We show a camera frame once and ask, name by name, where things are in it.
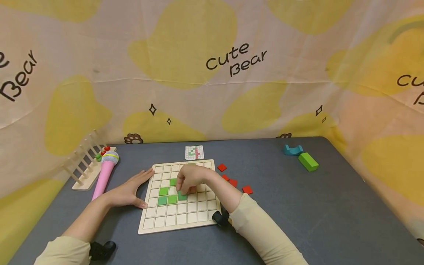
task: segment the fabric backdrop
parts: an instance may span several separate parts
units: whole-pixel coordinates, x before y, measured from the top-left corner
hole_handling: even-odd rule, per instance
[[[0,0],[0,23],[0,264],[93,129],[324,136],[424,237],[423,1]]]

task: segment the pink toy microphone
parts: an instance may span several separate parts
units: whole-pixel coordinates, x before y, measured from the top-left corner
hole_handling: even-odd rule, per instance
[[[94,190],[93,198],[96,199],[98,196],[102,195],[106,189],[107,182],[110,177],[110,173],[113,170],[113,167],[118,163],[119,155],[117,152],[108,151],[102,157],[102,168],[100,170],[99,178],[97,180],[96,189]]]

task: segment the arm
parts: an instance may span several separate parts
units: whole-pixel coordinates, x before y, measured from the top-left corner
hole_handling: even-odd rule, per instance
[[[47,244],[34,265],[87,265],[90,262],[89,242],[110,208],[134,205],[146,208],[147,204],[135,195],[138,187],[153,176],[153,169],[144,170],[127,182],[90,202],[61,237]]]
[[[226,182],[218,173],[196,165],[185,165],[177,177],[177,190],[193,192],[191,187],[204,182],[230,213],[233,226],[255,248],[266,264],[307,265],[302,254],[249,195]]]

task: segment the beige sleeve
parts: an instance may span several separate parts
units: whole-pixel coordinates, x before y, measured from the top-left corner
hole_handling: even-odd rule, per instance
[[[246,193],[230,218],[237,233],[249,241],[265,264],[308,264],[286,234]]]
[[[73,237],[57,237],[35,260],[34,265],[88,265],[90,244]]]

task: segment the green rectangular block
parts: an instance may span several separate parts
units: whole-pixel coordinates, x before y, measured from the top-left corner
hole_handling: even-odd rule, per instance
[[[170,179],[169,180],[169,186],[176,186],[177,185],[177,179]]]
[[[167,201],[168,201],[168,197],[167,196],[159,197],[159,199],[158,199],[158,206],[159,205],[166,205],[166,202]]]
[[[159,189],[159,196],[168,195],[169,187],[164,187]]]
[[[308,153],[302,153],[299,156],[299,161],[302,163],[306,169],[311,172],[318,168],[318,163],[312,158],[312,156]]]
[[[177,195],[169,195],[168,204],[176,204],[176,203],[177,203]]]
[[[181,195],[181,191],[178,191],[178,200],[179,201],[185,201],[187,200],[187,195]]]

